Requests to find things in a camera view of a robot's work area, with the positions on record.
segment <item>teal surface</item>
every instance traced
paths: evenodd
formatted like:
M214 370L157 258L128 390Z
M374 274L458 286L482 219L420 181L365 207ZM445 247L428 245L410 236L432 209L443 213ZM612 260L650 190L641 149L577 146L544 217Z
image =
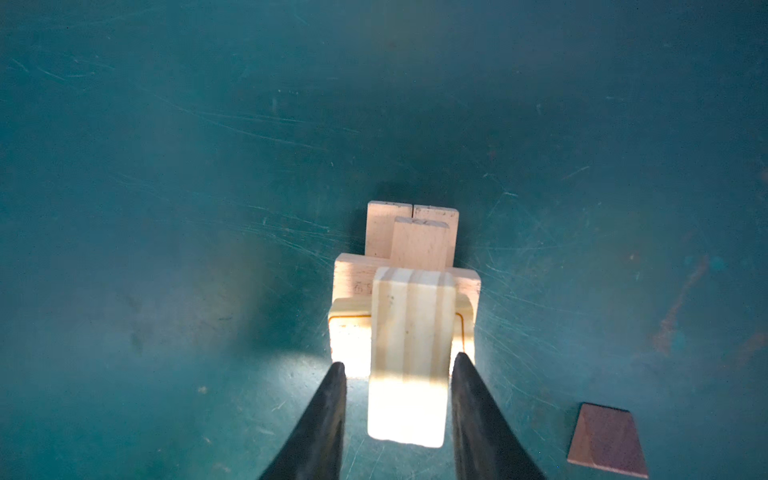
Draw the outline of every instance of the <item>teal surface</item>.
M551 479L766 478L765 2L4 2L0 478L256 478L369 200L455 207L477 365ZM453 478L366 436L342 478Z

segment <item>cream-colored wooden block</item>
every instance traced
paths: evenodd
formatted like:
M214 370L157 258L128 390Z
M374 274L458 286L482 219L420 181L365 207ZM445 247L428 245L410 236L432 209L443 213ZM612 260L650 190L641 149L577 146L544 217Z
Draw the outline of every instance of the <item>cream-colored wooden block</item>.
M368 435L442 446L455 323L450 273L383 267L373 280Z
M428 207L426 205L413 206L413 218L420 220L434 220L448 225L448 250L445 253L445 267L453 266L453 258L456 255L456 234L458 233L458 210L445 207Z
M394 202L368 202L366 216L366 256L389 258L392 252L392 230L395 228L396 217L411 217L411 204L396 204Z
M371 373L371 303L370 295L337 298L328 311L331 360L344 363L347 378L365 379ZM456 293L455 309L449 371L459 352L475 361L474 310L469 298Z
M397 217L389 265L414 270L445 270L450 232L446 222Z
M333 267L333 300L349 296L372 295L373 276L381 266L389 266L389 260L353 253L339 255ZM452 267L445 271L453 275L456 290L469 298L474 328L480 300L480 276L474 270L466 268Z

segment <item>brown trapezoid block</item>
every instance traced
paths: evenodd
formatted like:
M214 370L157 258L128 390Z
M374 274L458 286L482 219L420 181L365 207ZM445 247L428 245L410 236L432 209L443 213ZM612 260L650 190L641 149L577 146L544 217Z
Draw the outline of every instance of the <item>brown trapezoid block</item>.
M634 419L625 410L582 405L568 462L648 478Z

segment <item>light wooden block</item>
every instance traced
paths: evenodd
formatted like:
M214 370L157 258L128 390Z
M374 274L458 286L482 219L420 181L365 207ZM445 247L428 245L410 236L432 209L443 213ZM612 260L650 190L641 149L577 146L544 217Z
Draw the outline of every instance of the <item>light wooden block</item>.
M458 233L458 210L455 208L414 205L412 217L420 220L444 222L448 225L449 241L448 249L445 253L445 266L453 266L453 259L456 255L456 234Z
M353 253L342 253L336 258L333 266L332 300L357 295L372 295L373 276L381 266L389 266L389 260L366 257ZM465 294L472 305L472 328L478 313L480 300L480 276L474 270L466 268L448 268L446 272L453 275L456 290Z
M576 465L648 478L632 414L585 403L576 421L568 461Z
M442 446L455 303L450 273L376 271L368 383L374 439Z
M446 222L397 217L389 264L414 270L445 270L450 231Z
M371 373L371 304L370 295L337 298L328 311L331 360L344 363L347 378L364 379ZM449 372L459 352L475 361L474 310L463 293L456 293L455 309Z
M389 258L392 252L392 230L396 217L408 217L413 214L411 204L393 202L368 202L366 217L366 256Z

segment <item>brown curved line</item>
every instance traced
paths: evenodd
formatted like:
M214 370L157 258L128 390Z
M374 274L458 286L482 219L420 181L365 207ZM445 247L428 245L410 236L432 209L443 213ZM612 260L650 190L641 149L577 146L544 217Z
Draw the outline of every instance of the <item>brown curved line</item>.
M456 312L456 315L458 315L458 317L462 319L462 350L466 352L467 346L464 341L464 316L459 312ZM334 315L334 316L328 317L328 323L331 323L331 320L335 318L371 318L371 316L370 315Z

